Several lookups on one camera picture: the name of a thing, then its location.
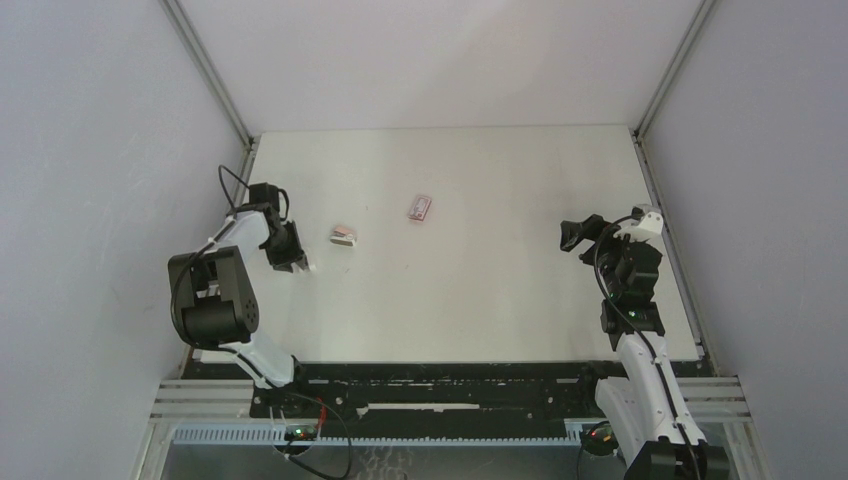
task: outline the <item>small pink box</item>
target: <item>small pink box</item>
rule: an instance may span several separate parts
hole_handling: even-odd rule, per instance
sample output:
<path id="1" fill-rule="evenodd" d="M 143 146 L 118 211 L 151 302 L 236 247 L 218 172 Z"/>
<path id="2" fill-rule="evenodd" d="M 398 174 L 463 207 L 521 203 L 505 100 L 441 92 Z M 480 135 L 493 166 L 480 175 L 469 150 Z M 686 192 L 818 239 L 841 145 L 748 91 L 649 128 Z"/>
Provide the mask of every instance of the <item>small pink box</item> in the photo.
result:
<path id="1" fill-rule="evenodd" d="M 433 200 L 430 197 L 418 195 L 415 197 L 415 201 L 412 202 L 412 208 L 409 209 L 409 215 L 407 216 L 412 220 L 423 222 L 424 217 L 427 216 L 427 210 L 430 210 L 430 203 L 432 202 Z"/>

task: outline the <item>small package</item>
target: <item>small package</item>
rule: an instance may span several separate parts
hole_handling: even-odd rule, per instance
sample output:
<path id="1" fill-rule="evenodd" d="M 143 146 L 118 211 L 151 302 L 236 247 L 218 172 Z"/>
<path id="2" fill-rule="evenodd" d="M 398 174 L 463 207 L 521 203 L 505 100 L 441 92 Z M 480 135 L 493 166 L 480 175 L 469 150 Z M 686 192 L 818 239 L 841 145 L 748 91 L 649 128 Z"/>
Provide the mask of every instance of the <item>small package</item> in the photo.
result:
<path id="1" fill-rule="evenodd" d="M 412 220 L 423 222 L 424 217 L 427 216 L 427 210 L 430 209 L 430 203 L 432 203 L 430 197 L 418 195 L 415 197 L 415 201 L 412 202 L 412 208 L 409 209 L 408 217 Z"/>
<path id="2" fill-rule="evenodd" d="M 336 245 L 352 247 L 356 245 L 356 232 L 354 232 L 351 228 L 339 225 L 333 229 L 333 233 L 330 235 L 330 241 Z"/>

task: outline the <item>black cable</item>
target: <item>black cable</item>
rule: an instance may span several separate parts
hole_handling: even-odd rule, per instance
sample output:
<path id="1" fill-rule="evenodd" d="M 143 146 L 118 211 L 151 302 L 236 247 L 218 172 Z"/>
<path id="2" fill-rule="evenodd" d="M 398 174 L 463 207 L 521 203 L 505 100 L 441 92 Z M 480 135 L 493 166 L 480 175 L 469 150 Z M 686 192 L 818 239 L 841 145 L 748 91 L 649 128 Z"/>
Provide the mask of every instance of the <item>black cable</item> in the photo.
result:
<path id="1" fill-rule="evenodd" d="M 283 218 L 280 219 L 281 221 L 285 222 L 286 220 L 289 219 L 289 194 L 286 193 L 286 191 L 281 188 L 280 189 L 280 195 L 282 195 L 283 200 L 286 201 L 286 214 Z"/>
<path id="2" fill-rule="evenodd" d="M 634 332 L 636 332 L 637 335 L 639 335 L 639 338 L 641 338 L 642 342 L 644 342 L 645 345 L 648 347 L 648 351 L 651 353 L 651 360 L 654 362 L 654 366 L 656 367 L 657 372 L 659 373 L 659 376 L 660 376 L 660 380 L 662 381 L 663 390 L 665 391 L 665 397 L 666 397 L 666 400 L 668 400 L 668 405 L 669 405 L 669 408 L 671 409 L 671 414 L 676 420 L 677 417 L 678 417 L 677 407 L 675 406 L 674 399 L 671 396 L 671 389 L 668 386 L 668 380 L 666 380 L 666 378 L 665 378 L 665 372 L 663 372 L 662 366 L 656 362 L 657 352 L 654 350 L 654 347 L 653 347 L 653 345 L 651 345 L 651 342 L 648 341 L 648 337 L 646 337 L 645 334 L 642 333 L 641 330 L 639 330 L 638 328 L 636 328 L 635 325 L 633 325 L 633 323 L 630 321 L 630 319 L 627 318 L 627 315 L 625 315 L 621 310 L 619 310 L 618 306 L 613 302 L 612 297 L 610 297 L 609 292 L 607 291 L 606 287 L 604 286 L 603 280 L 601 280 L 601 269 L 600 269 L 600 266 L 598 265 L 598 253 L 601 251 L 601 243 L 606 239 L 607 235 L 609 234 L 609 232 L 612 231 L 612 228 L 614 226 L 618 226 L 619 224 L 621 224 L 621 222 L 623 222 L 625 220 L 635 220 L 635 219 L 636 219 L 636 217 L 634 217 L 633 215 L 621 217 L 618 220 L 616 220 L 616 221 L 610 223 L 609 225 L 607 225 L 606 227 L 604 227 L 604 229 L 601 231 L 601 234 L 598 236 L 598 240 L 595 242 L 595 255 L 594 255 L 595 280 L 597 280 L 598 287 L 601 289 L 601 293 L 604 295 L 604 298 L 607 300 L 607 302 L 609 302 L 609 304 L 612 306 L 613 310 L 615 310 L 615 312 L 618 314 L 618 316 L 624 321 L 624 323 L 627 324 L 627 326 L 630 327 L 631 330 L 633 330 Z M 683 437 L 683 441 L 686 443 L 686 448 L 689 450 L 689 455 L 692 457 L 692 467 L 694 468 L 695 478 L 696 478 L 696 480 L 701 480 L 701 471 L 700 471 L 701 467 L 698 465 L 697 458 L 695 457 L 695 451 L 692 449 L 692 442 L 689 440 L 689 436 L 686 434 L 686 429 L 683 427 L 682 424 L 678 423 L 677 424 L 677 430 L 680 431 L 680 435 Z"/>
<path id="3" fill-rule="evenodd" d="M 602 422 L 598 422 L 595 425 L 593 425 L 592 428 L 590 428 L 588 432 L 586 432 L 586 435 L 592 435 L 592 433 L 595 430 L 603 427 L 604 425 L 608 425 L 608 424 L 609 424 L 609 420 L 604 420 Z M 580 450 L 577 450 L 577 461 L 574 465 L 574 470 L 575 470 L 574 474 L 575 474 L 576 480 L 580 480 L 580 459 L 583 457 L 583 452 L 585 450 L 586 449 L 583 446 L 583 442 L 581 441 L 580 442 Z"/>
<path id="4" fill-rule="evenodd" d="M 259 369 L 256 368 L 256 365 L 254 365 L 250 360 L 248 360 L 241 353 L 237 353 L 235 351 L 232 351 L 232 353 L 234 353 L 242 362 L 244 362 L 245 365 L 250 367 L 250 369 L 253 370 L 254 373 L 256 373 L 256 376 L 261 378 L 266 384 L 272 385 L 272 383 L 270 381 L 268 381 L 268 379 L 265 378 L 264 375 L 262 375 L 262 372 L 260 372 Z M 318 470 L 310 467 L 309 465 L 301 462 L 299 459 L 297 459 L 297 458 L 295 458 L 291 455 L 289 455 L 287 457 L 287 459 L 290 462 L 292 462 L 293 464 L 297 465 L 298 467 L 306 470 L 307 472 L 309 472 L 309 473 L 311 473 L 311 474 L 313 474 L 317 477 L 323 478 L 324 480 L 344 480 L 344 479 L 346 479 L 350 475 L 350 470 L 353 467 L 353 440 L 351 440 L 351 438 L 350 438 L 350 432 L 348 431 L 347 424 L 345 424 L 344 419 L 342 419 L 342 416 L 339 414 L 339 412 L 335 411 L 332 407 L 330 407 L 326 403 L 322 402 L 321 400 L 318 400 L 317 398 L 312 398 L 312 397 L 309 397 L 307 395 L 301 395 L 301 394 L 295 393 L 295 392 L 282 391 L 282 393 L 284 395 L 288 395 L 290 397 L 308 400 L 308 401 L 310 401 L 310 402 L 312 402 L 312 403 L 314 403 L 318 406 L 326 408 L 330 413 L 332 413 L 333 415 L 336 416 L 336 418 L 339 419 L 339 422 L 342 424 L 342 428 L 345 431 L 345 438 L 347 438 L 347 468 L 345 469 L 345 473 L 343 473 L 340 477 L 334 477 L 332 475 L 328 475 L 326 473 L 319 472 Z M 295 441 L 295 439 L 289 440 L 289 442 L 283 448 L 283 452 L 285 452 L 285 450 L 288 449 L 288 447 L 290 447 L 291 444 L 294 441 Z"/>
<path id="5" fill-rule="evenodd" d="M 227 190 L 227 186 L 224 185 L 224 172 L 229 173 L 233 178 L 238 180 L 238 182 L 244 185 L 244 188 L 250 188 L 247 185 L 247 182 L 241 179 L 238 175 L 236 175 L 232 170 L 225 167 L 224 165 L 218 165 L 218 182 L 221 184 L 221 189 L 224 190 L 224 196 L 227 197 L 227 203 L 230 204 L 230 212 L 234 212 L 236 209 L 236 204 L 233 201 L 233 198 L 230 196 L 230 191 Z"/>

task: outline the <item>robotic arm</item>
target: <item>robotic arm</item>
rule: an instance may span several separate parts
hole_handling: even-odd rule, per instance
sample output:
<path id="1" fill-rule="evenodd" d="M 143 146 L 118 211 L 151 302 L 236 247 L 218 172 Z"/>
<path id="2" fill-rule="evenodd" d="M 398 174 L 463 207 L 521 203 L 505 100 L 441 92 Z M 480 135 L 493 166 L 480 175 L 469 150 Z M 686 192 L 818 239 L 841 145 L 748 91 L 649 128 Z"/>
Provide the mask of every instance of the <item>robotic arm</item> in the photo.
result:
<path id="1" fill-rule="evenodd" d="M 259 329 L 259 308 L 245 262 L 265 250 L 275 270 L 308 268 L 294 222 L 280 217 L 283 190 L 250 185 L 249 200 L 231 212 L 209 243 L 168 261 L 171 316 L 180 338 L 203 350 L 233 354 L 259 388 L 292 382 L 298 363 Z"/>
<path id="2" fill-rule="evenodd" d="M 599 380 L 595 402 L 609 419 L 628 470 L 625 479 L 726 479 L 724 449 L 707 445 L 692 419 L 668 358 L 665 329 L 651 299 L 662 254 L 645 243 L 662 233 L 663 218 L 649 205 L 606 222 L 592 215 L 562 222 L 560 249 L 595 243 L 580 255 L 595 270 L 604 294 L 601 328 L 628 378 Z"/>

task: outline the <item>white tabletop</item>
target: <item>white tabletop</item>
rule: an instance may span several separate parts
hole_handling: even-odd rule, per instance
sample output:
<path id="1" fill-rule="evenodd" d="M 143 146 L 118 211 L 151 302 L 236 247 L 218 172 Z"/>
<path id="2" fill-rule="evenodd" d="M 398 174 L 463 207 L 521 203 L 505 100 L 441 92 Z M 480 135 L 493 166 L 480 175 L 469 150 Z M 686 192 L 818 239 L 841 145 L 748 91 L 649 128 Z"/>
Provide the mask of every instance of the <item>white tabletop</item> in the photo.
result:
<path id="1" fill-rule="evenodd" d="M 623 126 L 266 133 L 257 182 L 288 191 L 316 265 L 248 261 L 260 328 L 301 361 L 615 358 L 577 258 L 590 243 L 561 252 L 559 223 L 650 203 Z M 424 222 L 407 218 L 419 194 L 433 199 Z M 337 225 L 355 247 L 329 241 Z M 672 358 L 697 358 L 667 259 L 655 300 Z"/>

